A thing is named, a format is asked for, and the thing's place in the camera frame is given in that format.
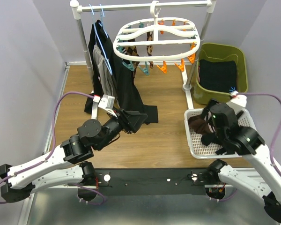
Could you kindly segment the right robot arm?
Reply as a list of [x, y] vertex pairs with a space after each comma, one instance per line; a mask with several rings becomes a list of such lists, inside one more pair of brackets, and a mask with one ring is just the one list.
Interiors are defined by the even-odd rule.
[[264, 182], [239, 174], [220, 159], [210, 164], [201, 178], [206, 184], [230, 184], [256, 198], [263, 203], [268, 216], [281, 224], [281, 166], [254, 128], [239, 125], [238, 119], [245, 105], [245, 100], [233, 99], [228, 103], [220, 103], [211, 99], [201, 117], [214, 129], [212, 141], [222, 146], [217, 154], [236, 153], [255, 168]]

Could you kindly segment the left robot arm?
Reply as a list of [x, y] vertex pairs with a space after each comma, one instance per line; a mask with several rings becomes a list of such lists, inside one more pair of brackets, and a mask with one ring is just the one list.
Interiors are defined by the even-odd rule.
[[7, 203], [15, 203], [44, 188], [62, 184], [95, 185], [96, 172], [88, 162], [93, 152], [110, 145], [120, 137], [121, 131], [136, 133], [148, 116], [138, 111], [113, 109], [109, 117], [104, 124], [97, 119], [85, 121], [77, 134], [36, 159], [18, 166], [1, 165], [1, 197]]

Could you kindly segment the white round clip hanger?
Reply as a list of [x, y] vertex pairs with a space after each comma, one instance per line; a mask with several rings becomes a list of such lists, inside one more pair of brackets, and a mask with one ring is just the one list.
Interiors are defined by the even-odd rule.
[[[154, 0], [150, 4], [151, 18], [130, 22], [119, 30], [112, 45], [117, 56], [139, 62], [168, 61], [187, 58], [199, 50], [201, 39], [195, 24], [180, 17], [159, 17], [158, 3]], [[124, 47], [156, 45], [189, 45], [189, 47], [182, 53], [172, 55], [132, 56], [122, 53]]]

